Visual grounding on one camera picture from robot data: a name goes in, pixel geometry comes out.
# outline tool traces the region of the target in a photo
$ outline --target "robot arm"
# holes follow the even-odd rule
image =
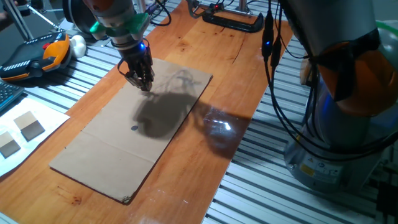
[[[150,23],[148,13],[138,14],[131,0],[84,0],[96,17],[97,23],[90,32],[96,39],[108,35],[129,71],[123,74],[127,81],[150,91],[154,81],[152,56],[149,45],[143,43],[144,31]]]
[[[371,0],[279,2],[343,112],[374,116],[397,101],[398,42],[377,28]]]

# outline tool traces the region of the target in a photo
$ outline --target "white paper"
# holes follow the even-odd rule
[[[25,140],[17,124],[14,122],[14,119],[28,111],[33,113],[45,129],[45,132],[29,142]],[[2,115],[0,117],[0,134],[8,131],[21,149],[7,159],[0,153],[0,177],[23,162],[44,139],[53,133],[67,119],[69,119],[68,115],[55,111],[28,98],[24,98],[18,105],[15,105],[11,110]]]

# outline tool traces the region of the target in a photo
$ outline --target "cardboard sheet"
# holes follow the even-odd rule
[[[211,75],[154,59],[150,93],[129,83],[50,163],[127,203],[170,142]]]

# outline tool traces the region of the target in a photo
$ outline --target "wooden block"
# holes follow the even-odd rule
[[[0,152],[7,159],[7,157],[13,155],[16,151],[18,151],[21,147],[19,147],[18,143],[12,138],[10,133],[5,132],[0,135]]]
[[[30,111],[16,118],[14,122],[17,124],[26,141],[36,138],[45,131],[43,126]]]

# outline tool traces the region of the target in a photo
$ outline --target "metal slotted rail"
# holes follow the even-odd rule
[[[288,49],[299,57],[305,53],[295,37]],[[310,92],[300,85],[300,64],[300,59],[283,54],[274,81],[280,107],[299,129]],[[288,141],[290,136],[275,114],[267,89],[202,223],[394,222],[393,217],[383,218],[376,211],[378,189],[374,187],[365,185],[357,195],[328,195],[302,185],[285,167]]]

